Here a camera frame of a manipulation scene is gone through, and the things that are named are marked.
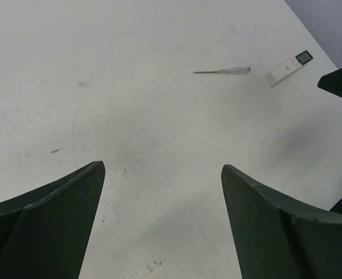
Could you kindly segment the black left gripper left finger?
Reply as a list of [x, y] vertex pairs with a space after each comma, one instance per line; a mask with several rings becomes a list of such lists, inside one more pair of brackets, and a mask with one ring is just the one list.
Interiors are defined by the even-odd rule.
[[0, 278], [78, 278], [104, 179], [95, 161], [0, 202]]

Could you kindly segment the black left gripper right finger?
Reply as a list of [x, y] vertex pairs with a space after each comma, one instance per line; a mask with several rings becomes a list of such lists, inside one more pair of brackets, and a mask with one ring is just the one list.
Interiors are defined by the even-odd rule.
[[231, 165], [221, 180], [242, 278], [342, 278], [342, 198], [323, 210]]

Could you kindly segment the white remote control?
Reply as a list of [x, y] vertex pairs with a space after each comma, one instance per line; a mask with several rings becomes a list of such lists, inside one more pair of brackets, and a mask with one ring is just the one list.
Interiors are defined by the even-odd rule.
[[314, 57], [305, 50], [277, 65], [275, 68], [270, 70], [263, 79], [270, 88], [273, 88], [288, 77], [292, 76], [294, 73], [301, 70], [313, 59]]

